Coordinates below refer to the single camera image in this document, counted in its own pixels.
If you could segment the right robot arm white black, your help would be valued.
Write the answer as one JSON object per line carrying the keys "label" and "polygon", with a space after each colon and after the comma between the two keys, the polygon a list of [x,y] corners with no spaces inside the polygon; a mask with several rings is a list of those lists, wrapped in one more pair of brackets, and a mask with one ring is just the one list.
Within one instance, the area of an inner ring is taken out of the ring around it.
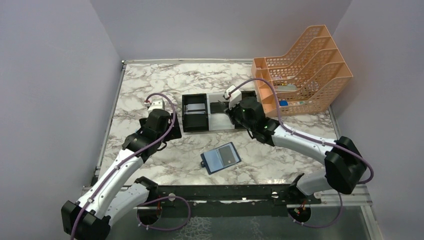
{"label": "right robot arm white black", "polygon": [[262,105],[254,97],[239,103],[224,104],[224,113],[233,124],[247,129],[249,136],[262,144],[293,150],[314,159],[324,166],[321,171],[298,175],[289,185],[287,196],[300,204],[316,192],[335,190],[349,195],[371,167],[365,163],[353,141],[318,138],[297,131],[265,115]]}

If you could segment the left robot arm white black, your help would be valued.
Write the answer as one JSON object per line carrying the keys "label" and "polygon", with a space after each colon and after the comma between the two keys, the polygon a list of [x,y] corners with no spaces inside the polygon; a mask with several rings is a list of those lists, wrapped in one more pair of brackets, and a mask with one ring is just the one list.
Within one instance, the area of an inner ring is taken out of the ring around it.
{"label": "left robot arm white black", "polygon": [[141,119],[141,128],[125,138],[115,161],[95,185],[77,201],[68,200],[62,206],[63,229],[72,240],[105,240],[113,224],[137,201],[149,206],[157,200],[157,191],[141,183],[120,191],[161,144],[172,139],[170,134],[178,123],[175,112],[162,108],[148,112],[148,117]]}

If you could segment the blue card holder wallet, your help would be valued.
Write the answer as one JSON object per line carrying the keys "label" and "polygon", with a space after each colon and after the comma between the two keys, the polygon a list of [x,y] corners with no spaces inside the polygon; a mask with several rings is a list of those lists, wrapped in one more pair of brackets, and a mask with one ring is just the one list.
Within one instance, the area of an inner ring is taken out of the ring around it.
{"label": "blue card holder wallet", "polygon": [[[236,163],[235,164],[228,165],[228,166],[223,166],[223,162],[222,162],[222,159],[220,157],[220,154],[219,154],[218,149],[219,148],[222,148],[222,147],[225,147],[225,146],[231,146],[232,151],[233,151],[233,154],[234,154],[234,157],[236,159]],[[203,152],[200,155],[200,157],[201,157],[200,166],[202,168],[205,168],[206,171],[207,171],[207,173],[209,175],[214,174],[216,172],[219,172],[219,171],[221,171],[223,169],[229,168],[229,167],[231,167],[233,165],[236,165],[236,164],[238,164],[238,163],[240,163],[242,161],[242,159],[241,159],[239,153],[237,152],[237,150],[236,150],[235,145],[233,144],[233,142],[228,142],[228,143],[226,143],[224,145],[221,145],[221,146],[219,146],[217,148],[214,148],[212,150]]]}

